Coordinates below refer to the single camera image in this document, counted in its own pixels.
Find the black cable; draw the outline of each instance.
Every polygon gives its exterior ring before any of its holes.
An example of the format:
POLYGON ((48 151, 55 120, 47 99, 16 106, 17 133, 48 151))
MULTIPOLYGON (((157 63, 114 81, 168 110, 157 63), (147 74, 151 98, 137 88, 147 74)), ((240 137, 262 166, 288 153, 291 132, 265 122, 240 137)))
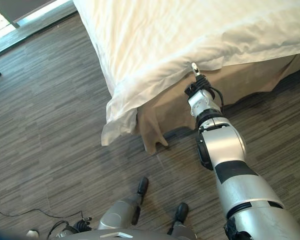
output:
POLYGON ((219 95, 219 97, 221 99, 221 108, 220 108, 220 110, 221 110, 221 113, 223 114, 224 113, 224 106, 225 106, 225 104, 224 104, 224 96, 222 95, 221 91, 219 91, 218 89, 214 88, 213 86, 209 86, 209 88, 212 89, 212 90, 214 90, 214 91, 216 91, 218 93, 218 95, 219 95))
POLYGON ((34 208, 34 209, 29 210, 29 211, 25 211, 25 212, 23 212, 23 213, 16 214, 16 215, 9 215, 9 214, 3 213, 3 212, 1 212, 1 211, 0 211, 0 214, 3 215, 3 216, 6 216, 6 217, 19 217, 19 216, 28 214, 28 213, 33 212, 33 211, 39 211, 39 212, 43 213, 44 215, 46 215, 46 216, 48 216, 48 217, 50 217, 50 218, 54 218, 54 219, 67 219, 67 218, 70 218, 70 217, 75 216, 75 215, 77 215, 77 214, 81 214, 81 217, 84 218, 84 215, 83 215, 83 213, 82 213, 82 210, 80 210, 80 211, 78 211, 78 212, 76 212, 76 213, 74 213, 74 214, 71 214, 71 215, 69 215, 69 216, 53 216, 53 215, 50 215, 49 213, 46 213, 46 212, 42 211, 42 210, 39 209, 39 208, 34 208))
POLYGON ((51 233, 53 232, 53 230, 56 229, 56 227, 60 226, 61 224, 66 224, 66 226, 68 227, 69 226, 69 222, 65 221, 65 220, 61 220, 61 221, 57 221, 53 226, 52 228, 50 229, 49 233, 48 233, 48 236, 46 236, 46 239, 49 239, 51 233))

